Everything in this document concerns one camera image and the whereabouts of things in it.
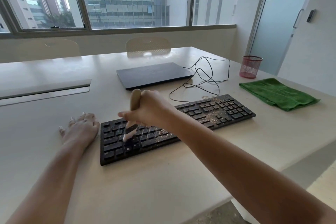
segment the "glass door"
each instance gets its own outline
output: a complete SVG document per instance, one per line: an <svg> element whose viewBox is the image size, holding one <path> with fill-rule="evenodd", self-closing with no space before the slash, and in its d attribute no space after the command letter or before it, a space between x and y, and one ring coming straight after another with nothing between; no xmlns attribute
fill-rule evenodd
<svg viewBox="0 0 336 224"><path fill-rule="evenodd" d="M250 55L260 56L260 70L277 75L306 0L266 0Z"/></svg>

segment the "cable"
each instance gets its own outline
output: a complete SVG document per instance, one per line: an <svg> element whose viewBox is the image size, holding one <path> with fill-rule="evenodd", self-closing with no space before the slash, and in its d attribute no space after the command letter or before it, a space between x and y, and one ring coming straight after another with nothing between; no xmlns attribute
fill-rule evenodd
<svg viewBox="0 0 336 224"><path fill-rule="evenodd" d="M209 66L210 66L210 69L211 69L211 76L209 76L206 72L204 72L204 70L201 69L200 67L199 67L199 68L196 68L197 63L198 63L200 60L202 60L202 59L206 59L206 61L208 62ZM229 69L228 69L228 72L227 72L227 78L226 78L225 80L215 81L214 79L212 79L212 77L213 77L213 70L212 70L212 66L211 66L211 64L210 64L210 62L209 62L208 59L211 59L211 60L219 60L219 61L229 61ZM230 76L230 65L231 65L231 62L230 62L229 59L213 59L213 58L209 58L209 57L205 57L205 56L200 57L200 58L196 61L196 63L195 63L194 65L192 65L191 67L183 67L183 68L186 68L186 69L192 69L193 67L195 67L196 72L195 72L195 73L194 73L194 74L193 74L193 75L192 75L186 82L183 82L181 86L179 86L178 88L176 88L175 90L173 90L172 92L170 92L169 95L168 95L169 98L170 98L171 100L174 100L174 101L177 101L177 102L190 103L190 101L176 100L176 99L172 99L172 98L170 97L170 95L171 95L174 91L178 90L178 89L181 88L181 87L185 87L185 88L193 88L193 87L197 87L197 88L199 88L199 89L201 89L201 90L204 90L204 91L206 91L206 92L208 92L208 93L210 93L210 94L219 96L220 89L219 89L219 86L218 86L217 83L225 82L225 81L227 81L227 80L229 79L229 76ZM202 72L203 72L209 79L208 79L208 80L203 79L203 78L201 77L201 75L199 74L198 70L201 70L201 71L202 71ZM198 76L199 76L203 81L202 81L201 83L197 84L197 85L188 83L188 81L189 81L191 78L193 78L193 77L195 76L195 74L198 74ZM206 83L206 82L209 82L209 83L210 83L210 82L214 82L214 83L216 84L216 86L218 87L218 94L213 93L213 92L210 92L210 91L207 91L207 90L203 89L202 87L199 87L201 84Z"/></svg>

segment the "window frame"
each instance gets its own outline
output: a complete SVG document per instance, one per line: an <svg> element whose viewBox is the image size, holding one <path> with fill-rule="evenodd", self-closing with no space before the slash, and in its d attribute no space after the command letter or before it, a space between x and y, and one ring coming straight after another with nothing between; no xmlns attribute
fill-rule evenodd
<svg viewBox="0 0 336 224"><path fill-rule="evenodd" d="M12 10L12 6L9 3L9 0L0 0L0 10L2 11L1 15L10 31L10 33L1 33L0 39L66 37L66 36L80 36L80 35L129 34L129 33L236 28L235 24L193 26L194 0L188 0L186 26L92 29L89 21L89 14L85 5L85 0L77 0L77 4L84 24L83 28L73 27L73 28L22 29L15 12Z"/></svg>

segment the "microfiber cloth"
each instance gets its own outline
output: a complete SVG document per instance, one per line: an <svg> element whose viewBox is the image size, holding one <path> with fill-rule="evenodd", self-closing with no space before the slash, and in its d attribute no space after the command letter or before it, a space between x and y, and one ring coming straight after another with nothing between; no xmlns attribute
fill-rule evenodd
<svg viewBox="0 0 336 224"><path fill-rule="evenodd" d="M263 102L275 105L284 111L295 110L320 101L302 91L287 87L275 78L240 83L239 86Z"/></svg>

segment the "hand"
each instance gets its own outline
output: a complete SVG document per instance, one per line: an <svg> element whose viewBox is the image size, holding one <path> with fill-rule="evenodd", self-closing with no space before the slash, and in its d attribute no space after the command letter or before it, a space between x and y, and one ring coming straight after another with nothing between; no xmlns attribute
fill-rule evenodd
<svg viewBox="0 0 336 224"><path fill-rule="evenodd" d="M85 112L77 120L72 117L67 129L59 127L63 144L72 142L82 150L85 150L93 142L98 130L99 122L96 121L95 115Z"/></svg>
<svg viewBox="0 0 336 224"><path fill-rule="evenodd" d="M166 128L170 117L177 112L158 91L144 90L141 92L140 107L135 111L119 112L118 116L147 127Z"/></svg>

